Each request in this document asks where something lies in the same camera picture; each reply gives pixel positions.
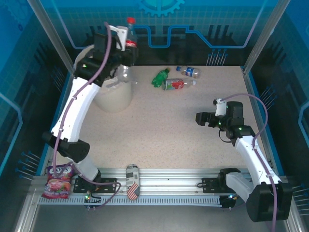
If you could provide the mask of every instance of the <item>green plastic bottle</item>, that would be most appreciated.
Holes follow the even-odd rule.
[[[151,84],[154,85],[155,88],[160,87],[163,81],[165,81],[168,78],[169,71],[170,68],[166,68],[165,70],[160,71],[158,75],[153,79]]]

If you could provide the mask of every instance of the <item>clear plastic bottle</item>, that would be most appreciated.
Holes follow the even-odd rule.
[[[134,30],[134,24],[136,23],[135,18],[127,18],[127,36],[126,36],[126,47],[137,47],[137,36]]]
[[[163,81],[162,88],[163,90],[181,89],[181,88],[188,88],[190,86],[195,86],[196,84],[197,84],[196,80],[182,80],[180,78],[167,79]]]
[[[176,70],[179,71],[184,76],[190,76],[190,77],[193,77],[195,79],[199,78],[199,76],[201,74],[200,69],[196,69],[196,68],[192,68],[192,67],[188,67],[188,66],[181,66],[181,67],[177,66]]]

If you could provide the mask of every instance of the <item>gear logo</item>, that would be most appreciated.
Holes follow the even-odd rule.
[[[144,10],[145,14],[150,13],[151,16],[158,17],[174,13],[175,9],[179,10],[182,3],[184,0],[138,0],[140,10]]]
[[[19,24],[29,15],[29,4],[27,0],[0,0],[0,6],[6,6]]]

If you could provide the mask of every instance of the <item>red bottle cap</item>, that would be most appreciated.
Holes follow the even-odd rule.
[[[127,21],[127,23],[130,23],[130,24],[135,24],[136,23],[135,18],[131,18],[131,17],[128,17],[126,21]]]

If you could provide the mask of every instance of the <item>bottle label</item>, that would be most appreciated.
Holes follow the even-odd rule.
[[[126,47],[137,47],[137,43],[132,40],[127,40]]]
[[[187,68],[187,71],[185,72],[185,74],[186,74],[187,76],[192,76],[193,70],[194,70],[194,68],[188,67],[188,68]]]
[[[165,81],[164,90],[180,89],[180,88],[183,88],[182,79],[167,79]]]

